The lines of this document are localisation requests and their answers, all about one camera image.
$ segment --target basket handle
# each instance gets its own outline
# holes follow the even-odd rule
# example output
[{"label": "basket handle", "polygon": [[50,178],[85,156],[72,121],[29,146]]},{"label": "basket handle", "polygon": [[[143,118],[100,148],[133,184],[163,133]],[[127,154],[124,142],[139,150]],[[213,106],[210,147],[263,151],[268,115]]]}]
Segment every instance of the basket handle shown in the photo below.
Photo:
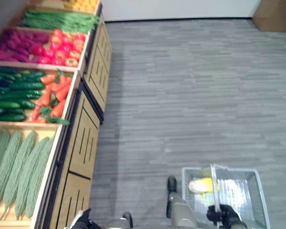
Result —
[{"label": "basket handle", "polygon": [[220,209],[220,201],[219,201],[219,192],[217,190],[217,175],[216,175],[216,168],[220,169],[229,169],[226,166],[220,166],[216,164],[210,164],[211,167],[211,174],[212,174],[212,183],[213,183],[213,192],[214,192],[214,202],[215,202],[215,212],[221,212]]}]

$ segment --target white wall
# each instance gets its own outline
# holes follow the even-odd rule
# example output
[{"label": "white wall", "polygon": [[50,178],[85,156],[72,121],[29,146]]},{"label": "white wall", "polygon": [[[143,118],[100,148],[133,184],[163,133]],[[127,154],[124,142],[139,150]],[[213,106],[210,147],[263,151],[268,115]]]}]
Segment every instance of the white wall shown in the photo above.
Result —
[{"label": "white wall", "polygon": [[252,17],[260,0],[102,0],[106,21]]}]

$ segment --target cardboard box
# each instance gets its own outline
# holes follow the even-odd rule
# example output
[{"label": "cardboard box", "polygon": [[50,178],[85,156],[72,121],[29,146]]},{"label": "cardboard box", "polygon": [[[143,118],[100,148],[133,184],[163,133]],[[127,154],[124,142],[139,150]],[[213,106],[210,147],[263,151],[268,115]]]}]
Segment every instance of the cardboard box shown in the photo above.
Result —
[{"label": "cardboard box", "polygon": [[286,32],[286,0],[262,0],[252,21],[261,31]]}]

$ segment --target carrot pile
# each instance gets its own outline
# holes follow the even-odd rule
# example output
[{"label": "carrot pile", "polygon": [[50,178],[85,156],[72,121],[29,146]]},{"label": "carrot pile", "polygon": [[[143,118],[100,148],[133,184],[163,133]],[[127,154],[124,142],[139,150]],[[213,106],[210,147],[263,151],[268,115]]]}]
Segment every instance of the carrot pile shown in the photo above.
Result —
[{"label": "carrot pile", "polygon": [[43,96],[36,102],[36,107],[32,112],[32,122],[36,123],[62,123],[66,120],[60,119],[66,98],[69,93],[72,78],[66,76],[62,71],[57,75],[46,75],[40,78],[46,85]]}]

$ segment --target metal wire basket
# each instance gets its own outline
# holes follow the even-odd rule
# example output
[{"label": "metal wire basket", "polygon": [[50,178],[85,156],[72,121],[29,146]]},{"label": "metal wire basket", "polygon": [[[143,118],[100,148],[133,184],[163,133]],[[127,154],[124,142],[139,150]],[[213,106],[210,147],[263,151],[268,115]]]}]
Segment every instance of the metal wire basket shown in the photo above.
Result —
[{"label": "metal wire basket", "polygon": [[[208,177],[212,178],[212,193],[202,196],[189,190],[192,180]],[[219,204],[227,204],[238,212],[248,228],[270,229],[262,184],[255,169],[217,165],[185,167],[182,169],[182,198],[189,202],[198,223],[203,228],[216,228],[206,217],[208,207],[215,205],[215,210],[220,211]]]}]

